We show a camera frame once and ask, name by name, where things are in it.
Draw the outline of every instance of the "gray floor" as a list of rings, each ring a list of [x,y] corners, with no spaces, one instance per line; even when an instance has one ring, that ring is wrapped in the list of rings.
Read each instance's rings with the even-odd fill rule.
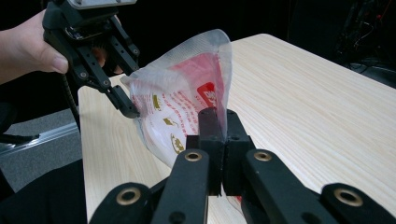
[[[15,191],[47,171],[81,159],[80,134],[69,109],[12,125],[9,134],[42,136],[32,147],[0,145],[0,168]]]
[[[365,67],[356,64],[353,68],[357,73],[362,73],[378,82],[396,88],[396,73],[394,71],[373,67],[365,69]],[[73,115],[67,109],[40,119],[12,125],[7,133],[18,135],[45,133],[73,123],[75,124]],[[74,131],[72,130],[65,136],[12,154],[2,154],[5,147],[7,146],[0,145],[0,168],[11,187],[16,191],[49,170],[81,159],[81,143],[77,126]]]

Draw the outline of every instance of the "human hand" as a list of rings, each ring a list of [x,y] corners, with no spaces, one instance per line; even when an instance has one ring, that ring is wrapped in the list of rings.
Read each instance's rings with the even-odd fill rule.
[[[67,73],[66,58],[44,41],[44,14],[42,10],[19,26],[0,32],[0,84],[34,71]],[[103,66],[106,51],[95,48],[92,53]]]

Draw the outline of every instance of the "finger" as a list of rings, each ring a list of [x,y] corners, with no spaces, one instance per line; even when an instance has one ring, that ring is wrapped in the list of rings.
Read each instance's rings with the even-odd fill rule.
[[[123,73],[122,69],[117,65],[117,67],[114,69],[115,74],[121,74]]]
[[[40,53],[40,61],[43,66],[41,70],[66,74],[69,69],[66,58],[49,44],[45,43],[43,46],[42,53]]]
[[[106,62],[107,52],[104,49],[95,47],[95,48],[92,48],[92,53],[95,56],[96,61],[99,62],[99,65],[101,67],[103,67]]]

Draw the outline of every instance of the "plastic bag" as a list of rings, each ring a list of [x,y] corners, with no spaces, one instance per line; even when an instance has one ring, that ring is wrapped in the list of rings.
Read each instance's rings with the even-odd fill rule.
[[[198,134],[202,109],[216,108],[225,139],[231,78],[231,42],[216,29],[184,41],[120,81],[140,112],[134,122],[146,146],[172,167],[187,135]]]

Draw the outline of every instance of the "wooden table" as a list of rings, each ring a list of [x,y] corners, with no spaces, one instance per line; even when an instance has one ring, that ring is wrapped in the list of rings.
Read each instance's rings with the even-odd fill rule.
[[[111,80],[123,87],[120,76]],[[78,97],[91,218],[117,185],[151,187],[170,169],[104,94],[84,87]],[[254,35],[233,42],[228,108],[256,147],[275,152],[306,187],[320,192],[342,182],[396,215],[396,90],[270,35]],[[208,223],[243,222],[225,197],[210,197]]]

